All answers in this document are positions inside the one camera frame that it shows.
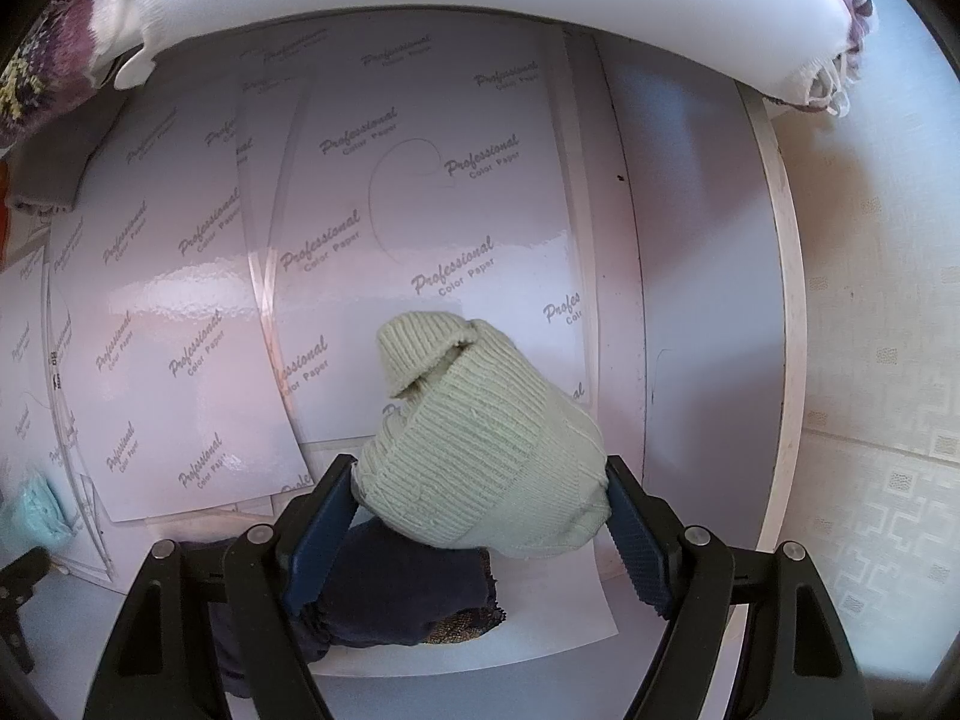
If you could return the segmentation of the navy blue sock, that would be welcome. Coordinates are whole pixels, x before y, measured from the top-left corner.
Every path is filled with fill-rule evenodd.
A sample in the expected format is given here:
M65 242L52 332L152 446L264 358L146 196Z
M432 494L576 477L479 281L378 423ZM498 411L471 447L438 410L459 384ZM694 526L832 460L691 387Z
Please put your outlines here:
M334 647L462 644L506 621L485 548L438 550L377 518L348 530L316 600L291 617L302 658Z

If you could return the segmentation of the white Professional paper sheet left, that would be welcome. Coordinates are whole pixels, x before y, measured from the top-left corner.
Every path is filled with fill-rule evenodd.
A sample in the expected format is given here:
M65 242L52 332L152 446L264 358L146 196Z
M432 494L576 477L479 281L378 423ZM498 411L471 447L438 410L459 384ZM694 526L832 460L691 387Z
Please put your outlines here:
M126 107L50 243L68 421L112 522L304 483L252 288L235 82Z

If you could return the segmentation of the small mauve grey cloth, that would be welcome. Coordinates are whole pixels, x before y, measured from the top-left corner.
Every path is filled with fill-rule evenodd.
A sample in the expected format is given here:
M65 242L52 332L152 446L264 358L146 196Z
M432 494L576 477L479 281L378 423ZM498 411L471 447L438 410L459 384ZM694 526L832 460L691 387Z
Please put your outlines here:
M99 91L18 145L7 160L10 183L5 205L43 218L70 213L86 166L125 103L123 91Z

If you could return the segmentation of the cream knitted sock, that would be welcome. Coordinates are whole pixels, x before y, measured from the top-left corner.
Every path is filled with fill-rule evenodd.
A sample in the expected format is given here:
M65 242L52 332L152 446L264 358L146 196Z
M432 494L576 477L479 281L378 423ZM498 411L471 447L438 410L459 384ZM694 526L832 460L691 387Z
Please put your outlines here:
M505 333L405 312L377 344L398 405L353 468L366 509L438 550L540 559L594 539L610 515L601 429Z

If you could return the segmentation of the light teal cloth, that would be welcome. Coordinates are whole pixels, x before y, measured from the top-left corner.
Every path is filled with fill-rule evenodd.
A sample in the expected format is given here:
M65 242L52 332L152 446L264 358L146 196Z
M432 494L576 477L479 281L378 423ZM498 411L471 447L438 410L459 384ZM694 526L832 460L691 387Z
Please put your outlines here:
M2 548L10 556L32 548L57 553L72 539L73 528L43 473L28 470L2 494Z

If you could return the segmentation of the white professional paper sheet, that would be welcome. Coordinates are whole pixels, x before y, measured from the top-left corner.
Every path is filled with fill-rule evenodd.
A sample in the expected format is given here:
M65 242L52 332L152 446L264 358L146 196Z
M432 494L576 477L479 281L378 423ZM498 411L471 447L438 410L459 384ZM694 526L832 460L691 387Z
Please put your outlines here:
M287 26L241 98L267 332L295 436L374 433L377 330L493 323L590 397L573 202L535 23L383 11Z
M304 483L252 288L235 82L126 107L50 243L68 421L112 522Z

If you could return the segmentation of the white Professional paper sheet right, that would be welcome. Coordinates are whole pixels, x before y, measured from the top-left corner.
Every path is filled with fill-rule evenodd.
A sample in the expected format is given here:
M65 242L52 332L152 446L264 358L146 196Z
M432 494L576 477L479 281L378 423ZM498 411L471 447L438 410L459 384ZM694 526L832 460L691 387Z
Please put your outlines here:
M267 332L295 436L374 433L377 330L493 323L590 397L573 202L535 23L383 11L287 26L241 98Z

